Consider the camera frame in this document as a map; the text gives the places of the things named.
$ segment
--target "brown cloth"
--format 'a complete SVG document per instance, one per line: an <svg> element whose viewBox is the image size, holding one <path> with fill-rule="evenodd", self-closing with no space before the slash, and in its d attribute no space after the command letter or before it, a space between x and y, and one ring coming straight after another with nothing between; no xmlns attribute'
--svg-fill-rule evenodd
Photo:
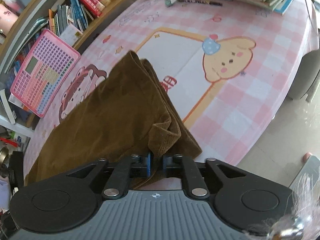
<svg viewBox="0 0 320 240"><path fill-rule="evenodd" d="M201 148L183 125L152 65L129 51L109 77L52 131L25 184L99 158L118 162L149 151L154 154L154 175L163 154L195 158ZM160 178L153 176L151 181ZM140 179L135 185L146 181Z"/></svg>

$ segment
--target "pencil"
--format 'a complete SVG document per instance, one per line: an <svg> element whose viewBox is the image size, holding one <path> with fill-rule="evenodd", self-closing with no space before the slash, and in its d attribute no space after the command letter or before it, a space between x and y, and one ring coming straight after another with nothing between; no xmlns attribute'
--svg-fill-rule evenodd
<svg viewBox="0 0 320 240"><path fill-rule="evenodd" d="M185 3L203 3L209 4L214 6L222 6L222 3L213 2L213 1L202 1L202 0L177 0L178 2L185 2Z"/></svg>

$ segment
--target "pink toy laptop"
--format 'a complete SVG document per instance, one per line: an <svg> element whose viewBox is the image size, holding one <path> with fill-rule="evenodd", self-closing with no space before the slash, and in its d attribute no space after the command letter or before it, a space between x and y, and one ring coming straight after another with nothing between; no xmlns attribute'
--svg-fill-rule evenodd
<svg viewBox="0 0 320 240"><path fill-rule="evenodd" d="M80 53L44 30L32 46L11 86L11 93L43 117Z"/></svg>

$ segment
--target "floor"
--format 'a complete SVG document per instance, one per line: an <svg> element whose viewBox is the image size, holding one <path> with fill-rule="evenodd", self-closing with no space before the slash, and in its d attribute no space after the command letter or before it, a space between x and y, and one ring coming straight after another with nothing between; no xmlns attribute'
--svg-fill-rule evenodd
<svg viewBox="0 0 320 240"><path fill-rule="evenodd" d="M289 186L306 152L320 158L320 91L310 104L286 98L238 167Z"/></svg>

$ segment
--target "pink container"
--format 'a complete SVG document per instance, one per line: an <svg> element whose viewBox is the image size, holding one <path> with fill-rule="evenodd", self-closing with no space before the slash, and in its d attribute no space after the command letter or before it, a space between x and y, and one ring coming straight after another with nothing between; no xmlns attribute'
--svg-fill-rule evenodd
<svg viewBox="0 0 320 240"><path fill-rule="evenodd" d="M0 29L4 35L8 35L9 30L17 19L18 16L0 4Z"/></svg>

